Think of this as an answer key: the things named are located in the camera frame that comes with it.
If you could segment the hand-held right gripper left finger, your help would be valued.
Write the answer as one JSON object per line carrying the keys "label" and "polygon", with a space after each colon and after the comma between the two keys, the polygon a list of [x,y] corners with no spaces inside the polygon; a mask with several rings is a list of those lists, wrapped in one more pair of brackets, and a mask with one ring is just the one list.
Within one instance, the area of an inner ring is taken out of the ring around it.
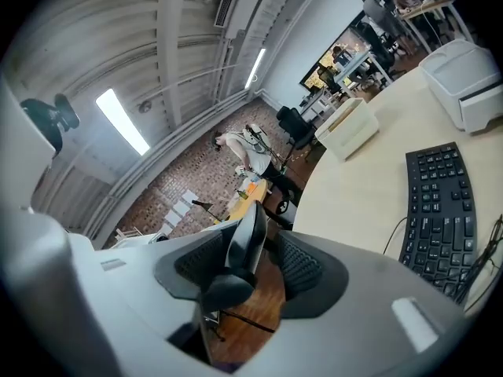
{"label": "hand-held right gripper left finger", "polygon": [[85,237],[69,236],[83,315],[75,331],[88,334],[77,351],[89,368],[210,368],[200,287],[177,272],[194,251],[192,271],[211,280],[236,224],[136,247],[97,251]]}

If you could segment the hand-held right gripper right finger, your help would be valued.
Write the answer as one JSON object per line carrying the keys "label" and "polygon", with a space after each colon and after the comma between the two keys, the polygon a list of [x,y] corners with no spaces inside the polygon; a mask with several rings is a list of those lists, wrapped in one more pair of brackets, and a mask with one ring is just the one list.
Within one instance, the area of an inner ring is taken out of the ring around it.
{"label": "hand-held right gripper right finger", "polygon": [[460,306],[398,261],[280,232],[280,323],[240,376],[425,376],[467,323]]}

